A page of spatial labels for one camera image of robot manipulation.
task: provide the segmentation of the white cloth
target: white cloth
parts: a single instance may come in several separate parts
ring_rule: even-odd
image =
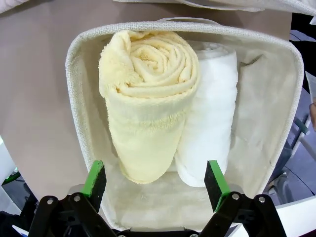
[[[0,13],[10,10],[28,0],[0,0]]]
[[[180,178],[203,187],[206,163],[217,160],[225,173],[237,95],[236,52],[216,43],[192,42],[201,81],[175,155]]]

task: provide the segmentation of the rolled yellow towel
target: rolled yellow towel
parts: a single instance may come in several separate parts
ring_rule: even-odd
[[[104,47],[100,94],[129,180],[150,183],[169,168],[199,78],[197,55],[174,32],[120,31]]]

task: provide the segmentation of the rolled towel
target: rolled towel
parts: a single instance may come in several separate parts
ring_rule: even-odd
[[[99,89],[129,180],[150,183],[169,168],[199,78],[197,55],[174,32],[121,31],[104,47]]]
[[[216,43],[192,42],[201,81],[175,155],[180,178],[203,187],[206,163],[217,160],[225,173],[237,95],[236,52]]]

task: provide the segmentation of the rolled white towel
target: rolled white towel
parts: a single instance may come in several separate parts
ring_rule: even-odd
[[[225,173],[237,95],[236,52],[217,43],[191,42],[201,67],[201,81],[193,99],[175,155],[180,178],[203,187],[206,163],[217,160]]]

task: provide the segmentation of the screw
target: screw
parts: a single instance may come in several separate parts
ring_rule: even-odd
[[[239,199],[239,195],[238,194],[233,194],[232,195],[233,199],[238,200]]]
[[[47,204],[48,204],[48,205],[51,205],[53,202],[54,202],[54,200],[51,199],[51,198],[50,198],[49,200],[47,200]]]
[[[75,200],[75,201],[80,201],[80,196],[79,196],[79,195],[75,196],[75,197],[74,197],[74,200]]]
[[[259,202],[264,203],[266,199],[264,197],[259,197]]]

